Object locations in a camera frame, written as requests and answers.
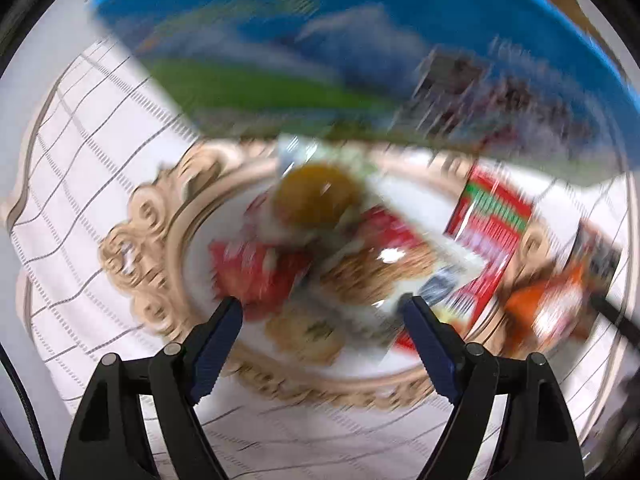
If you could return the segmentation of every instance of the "white floor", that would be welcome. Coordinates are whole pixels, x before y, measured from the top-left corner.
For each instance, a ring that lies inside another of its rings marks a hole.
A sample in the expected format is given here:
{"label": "white floor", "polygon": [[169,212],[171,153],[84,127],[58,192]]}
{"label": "white floor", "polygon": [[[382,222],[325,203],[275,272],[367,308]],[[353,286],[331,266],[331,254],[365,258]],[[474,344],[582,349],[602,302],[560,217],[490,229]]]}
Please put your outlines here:
{"label": "white floor", "polygon": [[[0,197],[14,186],[22,134],[38,104],[66,66],[103,35],[85,0],[56,0],[21,44],[0,78]],[[27,388],[54,470],[60,469],[71,417],[17,316],[19,264],[0,234],[0,341]],[[0,411],[29,459],[42,471],[20,400],[0,367]]]}

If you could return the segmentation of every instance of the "white cloth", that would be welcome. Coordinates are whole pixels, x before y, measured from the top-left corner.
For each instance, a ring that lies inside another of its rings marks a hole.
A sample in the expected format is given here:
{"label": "white cloth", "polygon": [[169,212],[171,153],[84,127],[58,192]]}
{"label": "white cloth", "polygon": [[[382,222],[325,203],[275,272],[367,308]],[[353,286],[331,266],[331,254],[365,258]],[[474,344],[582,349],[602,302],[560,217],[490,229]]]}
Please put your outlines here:
{"label": "white cloth", "polygon": [[[162,340],[130,313],[100,268],[97,245],[127,218],[134,188],[171,167],[195,138],[175,105],[111,38],[94,44],[64,74],[34,144],[29,194],[11,232],[33,283],[34,342],[71,413],[98,359],[157,352]],[[556,253],[567,254],[581,216],[625,248],[610,296],[626,279],[626,187],[619,178],[594,189],[553,183],[509,168],[554,226]],[[586,345],[550,359],[580,434],[607,370],[615,330],[602,319]],[[174,478],[151,399],[145,423],[159,469]],[[472,472],[481,478],[497,439],[504,399],[497,399],[487,440]],[[413,479],[440,436],[448,402],[431,395],[393,412],[331,406],[284,406],[221,378],[196,411],[230,478],[286,480]]]}

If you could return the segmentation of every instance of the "black cable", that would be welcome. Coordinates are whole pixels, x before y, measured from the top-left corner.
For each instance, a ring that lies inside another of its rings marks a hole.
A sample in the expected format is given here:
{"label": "black cable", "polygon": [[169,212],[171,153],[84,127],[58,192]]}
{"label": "black cable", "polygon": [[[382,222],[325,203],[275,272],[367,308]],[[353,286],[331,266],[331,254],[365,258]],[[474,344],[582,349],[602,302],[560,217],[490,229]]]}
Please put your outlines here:
{"label": "black cable", "polygon": [[0,343],[0,362],[2,363],[7,375],[9,375],[15,391],[18,393],[18,397],[20,397],[20,402],[22,403],[24,413],[27,416],[27,421],[31,428],[31,434],[33,435],[33,440],[36,444],[36,448],[38,449],[40,462],[42,462],[42,468],[47,476],[47,480],[56,480],[56,475],[53,473],[49,454],[47,453],[47,447],[44,444],[42,433],[40,433],[38,419],[33,411],[33,406],[31,405],[31,401],[29,400],[29,396],[27,395],[27,391],[24,389],[24,385],[22,384],[20,377],[18,377],[18,373],[15,371],[14,364],[12,364],[11,359],[9,359],[9,356],[2,347],[2,343]]}

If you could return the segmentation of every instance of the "beige decorative frame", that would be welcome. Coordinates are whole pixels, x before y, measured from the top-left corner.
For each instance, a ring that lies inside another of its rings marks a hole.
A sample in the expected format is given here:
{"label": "beige decorative frame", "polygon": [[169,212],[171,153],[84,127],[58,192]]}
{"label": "beige decorative frame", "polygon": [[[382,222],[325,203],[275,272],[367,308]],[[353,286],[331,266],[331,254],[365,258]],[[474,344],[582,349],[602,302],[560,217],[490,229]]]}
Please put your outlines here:
{"label": "beige decorative frame", "polygon": [[[114,285],[133,296],[133,313],[168,340],[183,340],[204,321],[190,306],[182,282],[185,248],[207,216],[229,196],[274,175],[277,160],[269,156],[272,151],[273,144],[265,142],[194,144],[173,169],[160,170],[153,183],[133,192],[129,220],[114,227],[100,244],[102,266]],[[441,153],[428,166],[412,166],[403,160],[402,151],[372,148],[370,155],[382,171],[428,184],[452,198],[460,195],[470,167],[468,158]],[[518,252],[511,265],[514,279],[545,261],[544,230],[534,224],[530,237],[536,238],[538,250]],[[494,309],[469,340],[499,352],[504,325],[504,317]],[[421,365],[382,378],[333,380],[282,364],[241,341],[234,345],[226,370],[258,392],[288,402],[390,409],[415,404],[433,389]]]}

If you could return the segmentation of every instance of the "barcode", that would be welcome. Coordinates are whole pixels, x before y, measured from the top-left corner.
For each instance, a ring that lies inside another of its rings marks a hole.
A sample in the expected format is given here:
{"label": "barcode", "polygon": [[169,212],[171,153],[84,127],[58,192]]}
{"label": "barcode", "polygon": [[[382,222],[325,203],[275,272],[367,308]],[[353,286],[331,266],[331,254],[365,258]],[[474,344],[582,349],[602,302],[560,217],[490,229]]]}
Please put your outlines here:
{"label": "barcode", "polygon": [[447,310],[456,317],[464,318],[469,316],[475,307],[476,298],[464,292],[453,295],[449,298],[449,301],[447,301]]}

